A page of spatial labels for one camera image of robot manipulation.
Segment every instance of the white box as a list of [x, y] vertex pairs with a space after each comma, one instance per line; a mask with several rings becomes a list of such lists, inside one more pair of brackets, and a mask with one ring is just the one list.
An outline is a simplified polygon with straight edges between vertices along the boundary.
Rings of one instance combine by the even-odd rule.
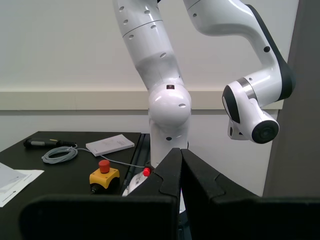
[[135, 146], [135, 144], [120, 134], [103, 140], [87, 143], [85, 146], [95, 157], [97, 157], [123, 149], [132, 148]]

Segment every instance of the gray pillar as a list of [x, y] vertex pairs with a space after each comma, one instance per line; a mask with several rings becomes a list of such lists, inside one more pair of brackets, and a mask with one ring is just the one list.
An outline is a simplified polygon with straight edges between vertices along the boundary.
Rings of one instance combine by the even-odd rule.
[[300, 0], [288, 64], [296, 88], [279, 112], [264, 193], [320, 197], [320, 0]]

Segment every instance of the black connector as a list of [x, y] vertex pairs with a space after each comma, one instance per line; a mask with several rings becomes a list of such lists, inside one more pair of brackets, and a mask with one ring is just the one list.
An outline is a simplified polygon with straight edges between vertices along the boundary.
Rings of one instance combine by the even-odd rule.
[[28, 138], [23, 142], [23, 145], [26, 148], [33, 147], [47, 147], [47, 148], [58, 148], [58, 147], [75, 147], [76, 143], [72, 141], [62, 141], [56, 139], [47, 139], [47, 138]]

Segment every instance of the wall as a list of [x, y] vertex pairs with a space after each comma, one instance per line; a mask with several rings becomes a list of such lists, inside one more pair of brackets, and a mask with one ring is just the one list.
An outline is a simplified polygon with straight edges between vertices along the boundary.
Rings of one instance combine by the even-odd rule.
[[265, 196], [320, 197], [320, 1], [301, 0], [288, 64], [296, 88], [279, 113]]
[[[244, 0], [256, 7], [288, 58], [298, 0]], [[261, 65], [247, 40], [207, 37], [183, 0], [159, 9], [189, 90], [223, 90]], [[0, 1], [0, 91], [141, 91], [111, 0]]]
[[[256, 7], [287, 59], [298, 0], [243, 2]], [[227, 83], [260, 68], [245, 39], [198, 33], [182, 0], [161, 1], [159, 8], [189, 90], [222, 91]], [[0, 97], [4, 92], [145, 90], [122, 41], [110, 0], [0, 1], [0, 32]], [[277, 117], [276, 110], [271, 113]], [[227, 126], [224, 111], [193, 111], [190, 149], [261, 195], [271, 143], [231, 141]], [[148, 116], [144, 110], [0, 111], [0, 150], [36, 131], [146, 133]]]

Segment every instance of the red button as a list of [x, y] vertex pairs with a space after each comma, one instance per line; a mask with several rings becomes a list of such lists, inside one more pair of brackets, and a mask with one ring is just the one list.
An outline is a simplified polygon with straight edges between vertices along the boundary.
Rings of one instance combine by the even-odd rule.
[[143, 170], [143, 176], [145, 177], [149, 177], [151, 174], [151, 169], [146, 167], [144, 170]]
[[110, 162], [108, 160], [101, 160], [99, 162], [99, 168], [102, 174], [107, 174], [110, 171]]

